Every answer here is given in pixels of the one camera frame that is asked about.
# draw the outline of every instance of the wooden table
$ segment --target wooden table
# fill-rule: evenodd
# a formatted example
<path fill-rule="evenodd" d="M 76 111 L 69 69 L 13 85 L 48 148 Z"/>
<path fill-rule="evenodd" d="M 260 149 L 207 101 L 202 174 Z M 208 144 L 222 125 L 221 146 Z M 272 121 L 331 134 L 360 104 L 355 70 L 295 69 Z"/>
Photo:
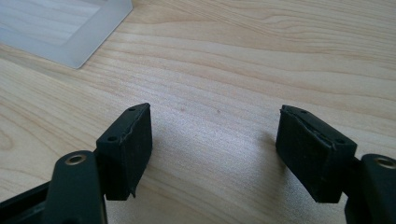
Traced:
<path fill-rule="evenodd" d="M 0 45 L 0 201 L 151 104 L 153 154 L 109 223 L 345 223 L 276 155 L 279 108 L 396 158 L 396 2 L 146 0 L 78 70 Z"/>

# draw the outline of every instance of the wood grain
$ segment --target wood grain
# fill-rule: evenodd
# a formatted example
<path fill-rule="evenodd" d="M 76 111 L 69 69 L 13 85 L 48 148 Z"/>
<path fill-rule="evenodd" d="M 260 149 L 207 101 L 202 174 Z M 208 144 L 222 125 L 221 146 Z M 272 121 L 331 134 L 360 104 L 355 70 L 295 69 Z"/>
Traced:
<path fill-rule="evenodd" d="M 396 2 L 134 1 L 78 70 L 0 45 L 0 200 L 151 104 L 153 155 L 110 223 L 345 223 L 276 155 L 279 108 L 396 158 Z"/>

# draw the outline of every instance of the clear plastic container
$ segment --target clear plastic container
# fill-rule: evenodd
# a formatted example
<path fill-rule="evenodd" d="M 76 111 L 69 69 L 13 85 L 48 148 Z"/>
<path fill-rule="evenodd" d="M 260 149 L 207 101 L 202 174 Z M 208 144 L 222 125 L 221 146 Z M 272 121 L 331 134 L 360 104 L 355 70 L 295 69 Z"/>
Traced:
<path fill-rule="evenodd" d="M 79 68 L 131 10 L 131 0 L 0 0 L 0 42 Z"/>

